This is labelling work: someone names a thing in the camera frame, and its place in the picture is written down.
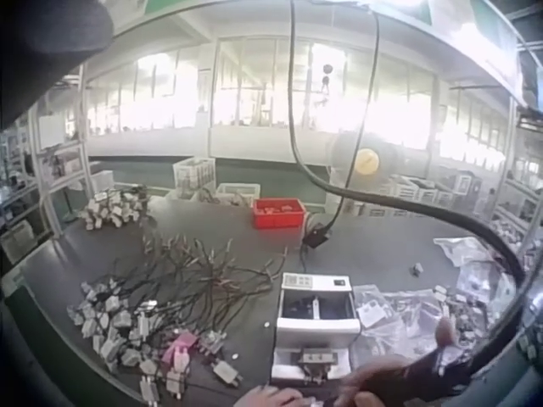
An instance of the black cable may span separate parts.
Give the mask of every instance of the black cable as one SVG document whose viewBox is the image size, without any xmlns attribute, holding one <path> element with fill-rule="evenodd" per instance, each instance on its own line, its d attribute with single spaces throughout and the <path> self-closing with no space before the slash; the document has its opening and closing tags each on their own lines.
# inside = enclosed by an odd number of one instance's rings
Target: black cable
<svg viewBox="0 0 543 407">
<path fill-rule="evenodd" d="M 381 43 L 381 25 L 379 24 L 379 17 L 377 16 L 377 14 L 372 13 L 372 16 L 375 19 L 375 45 L 373 46 L 372 70 L 370 73 L 370 81 L 367 88 L 367 98 L 366 98 L 366 106 L 364 107 L 364 115 L 362 116 L 360 129 L 356 137 L 356 145 L 355 145 L 355 149 L 353 150 L 353 158 L 350 161 L 350 167 L 349 167 L 349 172 L 347 173 L 347 179 L 345 180 L 345 188 L 349 187 L 350 180 L 355 172 L 356 157 L 358 155 L 358 150 L 360 149 L 362 136 L 364 135 L 364 130 L 366 128 L 367 111 L 369 109 L 370 103 L 372 102 L 373 88 L 375 87 L 375 76 L 377 74 L 377 64 L 379 60 L 379 45 Z M 338 208 L 336 209 L 336 212 L 333 218 L 323 227 L 324 233 L 330 231 L 333 224 L 339 218 L 339 215 L 341 215 L 341 211 L 344 207 L 344 202 L 345 202 L 345 197 L 342 196 L 341 199 L 339 200 L 339 205 L 338 205 Z"/>
<path fill-rule="evenodd" d="M 380 206 L 387 206 L 395 209 L 408 210 L 421 215 L 433 217 L 438 220 L 459 226 L 462 229 L 470 231 L 474 235 L 484 239 L 490 246 L 496 249 L 507 263 L 507 269 L 511 273 L 517 287 L 517 295 L 511 304 L 507 307 L 502 317 L 490 329 L 488 339 L 478 348 L 473 349 L 473 357 L 470 372 L 473 374 L 484 365 L 490 362 L 492 355 L 496 356 L 514 337 L 516 327 L 521 321 L 523 312 L 523 301 L 526 293 L 535 279 L 539 270 L 536 268 L 531 271 L 529 278 L 525 278 L 522 266 L 518 261 L 516 254 L 496 235 L 489 227 L 479 223 L 477 220 L 467 215 L 452 212 L 447 209 L 435 207 L 425 203 L 415 203 L 400 198 L 388 197 L 375 193 L 358 192 L 350 189 L 336 187 L 325 182 L 319 176 L 315 175 L 311 169 L 303 162 L 296 142 L 296 130 L 294 128 L 294 110 L 293 110 L 293 78 L 294 78 L 294 55 L 296 39 L 296 10 L 294 0 L 290 3 L 290 57 L 288 61 L 288 130 L 290 133 L 291 149 L 296 160 L 296 164 L 303 174 L 317 187 L 326 192 L 333 193 L 340 197 L 354 199 L 355 201 L 368 202 Z"/>
</svg>

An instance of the pile of connectors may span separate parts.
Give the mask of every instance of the pile of connectors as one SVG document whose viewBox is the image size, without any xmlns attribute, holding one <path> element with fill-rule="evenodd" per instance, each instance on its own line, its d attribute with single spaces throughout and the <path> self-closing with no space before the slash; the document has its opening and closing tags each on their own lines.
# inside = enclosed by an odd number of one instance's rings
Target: pile of connectors
<svg viewBox="0 0 543 407">
<path fill-rule="evenodd" d="M 516 230 L 510 222 L 495 219 L 490 222 L 490 227 L 494 229 L 496 234 L 509 246 L 513 251 L 520 248 L 520 243 L 523 241 L 523 235 Z"/>
<path fill-rule="evenodd" d="M 119 272 L 116 260 L 113 273 L 82 283 L 83 301 L 67 309 L 111 372 L 142 376 L 147 403 L 181 399 L 196 357 L 226 385 L 242 380 L 225 361 L 227 328 L 249 298 L 271 291 L 286 253 L 275 272 L 272 260 L 251 270 L 234 264 L 230 247 L 215 251 L 185 237 L 166 241 L 154 231 L 143 238 L 143 258 L 129 259 L 136 267 Z"/>
<path fill-rule="evenodd" d="M 448 317 L 456 328 L 458 344 L 472 348 L 488 331 L 489 321 L 486 304 L 477 299 L 457 293 L 442 286 L 434 288 L 443 316 Z"/>
<path fill-rule="evenodd" d="M 145 187 L 128 190 L 108 190 L 91 198 L 80 213 L 87 230 L 101 229 L 111 223 L 121 227 L 130 221 L 137 222 L 147 212 L 148 194 Z"/>
</svg>

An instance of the black cord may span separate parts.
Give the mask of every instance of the black cord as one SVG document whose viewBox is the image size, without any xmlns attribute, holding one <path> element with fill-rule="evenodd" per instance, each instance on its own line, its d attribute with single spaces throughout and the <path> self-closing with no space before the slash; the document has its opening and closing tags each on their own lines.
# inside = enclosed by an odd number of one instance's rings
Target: black cord
<svg viewBox="0 0 543 407">
<path fill-rule="evenodd" d="M 372 16 L 375 19 L 375 45 L 373 46 L 372 71 L 370 74 L 370 81 L 367 88 L 367 99 L 366 99 L 366 106 L 364 107 L 364 115 L 362 116 L 362 122 L 360 125 L 360 129 L 358 131 L 358 136 L 356 138 L 355 149 L 353 150 L 353 158 L 350 161 L 349 172 L 347 173 L 347 179 L 345 180 L 345 188 L 349 187 L 350 180 L 355 172 L 356 157 L 358 155 L 358 150 L 360 149 L 362 136 L 364 135 L 364 130 L 366 128 L 367 111 L 369 109 L 370 103 L 372 102 L 373 88 L 375 87 L 375 76 L 377 74 L 377 64 L 379 60 L 379 45 L 381 43 L 381 25 L 379 24 L 379 17 L 377 16 L 377 14 L 372 13 Z M 339 200 L 339 205 L 333 218 L 323 227 L 324 233 L 332 229 L 333 224 L 339 218 L 339 215 L 341 215 L 341 211 L 344 207 L 344 202 L 345 202 L 345 197 L 342 196 L 341 199 Z"/>
<path fill-rule="evenodd" d="M 516 254 L 498 237 L 489 227 L 479 223 L 477 220 L 470 218 L 467 215 L 452 212 L 447 209 L 435 207 L 425 203 L 416 203 L 406 201 L 400 198 L 388 197 L 375 193 L 359 192 L 341 187 L 336 187 L 328 182 L 325 182 L 319 176 L 315 175 L 311 169 L 303 162 L 299 153 L 296 142 L 296 130 L 294 128 L 294 110 L 293 110 L 293 78 L 294 78 L 294 55 L 295 55 L 295 39 L 296 39 L 296 9 L 294 0 L 289 0 L 290 3 L 290 58 L 288 61 L 288 129 L 290 133 L 290 144 L 294 159 L 299 169 L 308 179 L 326 192 L 333 193 L 340 197 L 354 199 L 355 201 L 368 202 L 381 206 L 387 206 L 395 209 L 408 210 L 421 215 L 433 217 L 438 220 L 450 223 L 454 226 L 459 226 L 462 229 L 470 231 L 474 235 L 484 239 L 490 246 L 496 249 L 507 262 L 507 269 L 511 273 L 517 287 L 520 287 L 517 296 L 512 303 L 507 307 L 502 317 L 490 329 L 488 339 L 478 348 L 473 350 L 473 357 L 470 372 L 473 374 L 480 370 L 484 365 L 490 362 L 491 357 L 497 356 L 505 345 L 514 338 L 516 327 L 521 321 L 523 312 L 523 302 L 526 293 L 528 292 L 531 283 L 535 279 L 535 274 L 539 270 L 537 267 L 543 265 L 543 257 L 541 264 L 531 271 L 529 278 L 525 278 L 523 268 L 518 261 Z"/>
</svg>

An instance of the workbench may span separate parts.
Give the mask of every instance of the workbench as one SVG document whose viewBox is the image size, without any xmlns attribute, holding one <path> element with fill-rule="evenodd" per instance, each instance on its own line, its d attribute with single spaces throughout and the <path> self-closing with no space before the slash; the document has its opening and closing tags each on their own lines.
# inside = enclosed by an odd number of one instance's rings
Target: workbench
<svg viewBox="0 0 543 407">
<path fill-rule="evenodd" d="M 286 246 L 288 256 L 283 271 L 302 272 L 299 260 L 302 233 L 300 229 L 256 230 L 251 225 L 251 211 L 246 208 L 171 201 L 164 198 L 153 198 L 149 207 L 150 214 L 157 221 L 158 230 L 166 237 L 184 234 L 189 238 L 200 239 L 206 247 L 215 248 L 224 246 L 231 238 L 231 251 L 237 263 L 255 268 L 262 266 L 270 258 L 281 256 Z M 322 215 L 322 218 L 319 218 L 319 221 L 326 221 L 326 215 Z M 339 218 L 330 240 L 317 250 L 309 252 L 306 259 L 307 272 L 347 275 L 354 286 L 376 284 L 382 292 L 431 288 L 437 284 L 454 286 L 458 269 L 453 267 L 441 248 L 432 240 L 435 237 L 466 235 L 467 232 L 462 229 L 427 217 L 381 219 L 345 216 Z M 92 391 L 87 391 L 88 399 L 84 400 L 88 405 L 100 402 L 99 397 L 104 397 L 107 392 L 99 387 L 108 384 L 113 384 L 119 391 L 115 395 L 119 397 L 115 405 L 137 405 L 137 400 L 141 401 L 138 390 L 140 376 L 111 376 L 92 350 L 91 341 L 83 339 L 80 328 L 73 325 L 66 313 L 66 307 L 79 304 L 82 301 L 81 283 L 91 282 L 110 273 L 115 258 L 137 261 L 141 256 L 141 240 L 142 231 L 135 224 L 120 229 L 109 226 L 99 231 L 86 231 L 82 222 L 76 222 L 58 241 L 47 242 L 23 262 L 18 271 L 23 276 L 18 277 L 19 284 L 23 287 L 6 301 L 10 309 L 19 309 L 13 310 L 14 318 L 18 326 L 23 326 L 20 329 L 27 342 L 35 342 L 34 346 L 29 343 L 33 350 L 35 347 L 41 348 L 38 353 L 42 352 L 44 358 L 57 358 L 57 364 L 63 359 L 62 354 L 55 354 L 59 351 L 55 349 L 59 348 L 57 344 L 53 344 L 53 339 L 48 345 L 51 348 L 43 349 L 48 337 L 46 333 L 51 327 L 47 327 L 47 330 L 44 327 L 42 330 L 37 325 L 40 324 L 39 315 L 36 316 L 36 322 L 21 321 L 19 324 L 18 318 L 27 320 L 32 313 L 35 314 L 34 310 L 27 314 L 21 311 L 21 307 L 29 309 L 30 305 L 26 302 L 32 297 L 47 323 L 52 325 L 53 333 L 56 332 L 67 342 L 64 346 L 67 345 L 85 364 L 92 366 L 94 373 L 84 379 L 84 382 L 82 380 L 85 376 L 81 373 L 79 382 L 80 387 L 94 386 Z M 412 276 L 409 271 L 416 263 L 424 268 L 420 277 Z M 275 334 L 273 327 L 277 318 L 279 285 L 279 282 L 276 282 L 271 293 L 249 302 L 228 329 L 224 352 L 227 361 L 244 377 L 242 387 L 227 388 L 215 379 L 209 366 L 193 363 L 189 381 L 210 387 L 217 393 L 189 386 L 185 395 L 186 405 L 233 405 L 235 399 L 243 393 L 268 381 L 272 365 Z M 266 322 L 270 322 L 271 326 L 265 328 Z M 238 359 L 228 359 L 232 354 L 238 354 Z M 73 377 L 62 379 L 71 380 L 71 386 L 73 381 L 77 382 L 79 370 L 84 366 L 77 359 L 74 359 L 72 365 Z M 56 369 L 62 369 L 62 366 L 56 366 Z M 98 384 L 94 384 L 93 380 L 97 375 L 100 380 L 97 381 Z"/>
</svg>

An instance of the shelf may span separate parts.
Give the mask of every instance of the shelf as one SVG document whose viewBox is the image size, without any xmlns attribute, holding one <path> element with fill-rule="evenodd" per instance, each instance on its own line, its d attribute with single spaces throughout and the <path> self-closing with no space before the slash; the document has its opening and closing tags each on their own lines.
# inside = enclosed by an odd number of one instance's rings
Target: shelf
<svg viewBox="0 0 543 407">
<path fill-rule="evenodd" d="M 38 154 L 36 154 L 36 156 L 42 159 L 44 157 L 50 157 L 54 154 L 65 153 L 66 151 L 70 151 L 71 149 L 75 149 L 80 146 L 81 146 L 81 141 L 72 140 L 70 142 L 65 142 L 64 144 L 59 144 L 57 146 L 45 148 L 42 151 L 40 151 Z"/>
<path fill-rule="evenodd" d="M 519 219 L 517 216 L 513 215 L 508 210 L 502 208 L 501 206 L 495 207 L 495 214 L 509 222 L 515 230 L 519 231 L 522 234 L 525 234 L 528 231 L 529 223 L 525 220 Z"/>
<path fill-rule="evenodd" d="M 34 191 L 35 189 L 37 189 L 37 184 L 32 182 L 31 184 L 27 185 L 23 189 L 20 189 L 19 191 L 16 191 L 13 194 L 9 195 L 9 197 L 5 201 L 0 202 L 0 206 L 4 208 L 12 204 L 13 202 L 15 202 L 17 199 L 23 198 L 25 195 Z"/>
<path fill-rule="evenodd" d="M 59 178 L 49 188 L 49 193 L 55 193 L 57 191 L 60 191 L 62 188 L 66 188 L 69 185 L 73 184 L 76 181 L 79 181 L 81 178 L 85 177 L 85 171 L 79 170 L 74 172 L 73 174 L 70 174 L 69 176 L 63 176 L 62 178 Z"/>
<path fill-rule="evenodd" d="M 509 185 L 510 187 L 515 188 L 517 191 L 523 193 L 528 198 L 533 200 L 536 204 L 541 199 L 541 196 L 538 195 L 537 193 L 535 193 L 535 191 L 532 191 L 530 188 L 528 188 L 527 186 L 525 186 L 524 184 L 522 184 L 522 183 L 520 183 L 518 181 L 507 179 L 506 184 Z"/>
</svg>

